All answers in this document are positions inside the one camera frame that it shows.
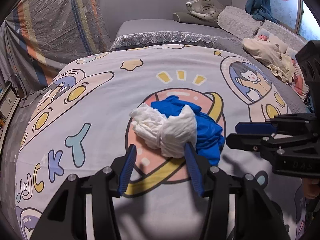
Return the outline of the person's right hand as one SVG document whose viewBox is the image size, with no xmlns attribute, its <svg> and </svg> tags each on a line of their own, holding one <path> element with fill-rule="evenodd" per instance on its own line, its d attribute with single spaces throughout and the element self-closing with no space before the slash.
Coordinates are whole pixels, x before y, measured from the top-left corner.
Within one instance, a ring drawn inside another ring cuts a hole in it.
<svg viewBox="0 0 320 240">
<path fill-rule="evenodd" d="M 308 199 L 315 199 L 319 196 L 319 179 L 302 179 L 304 196 Z"/>
</svg>

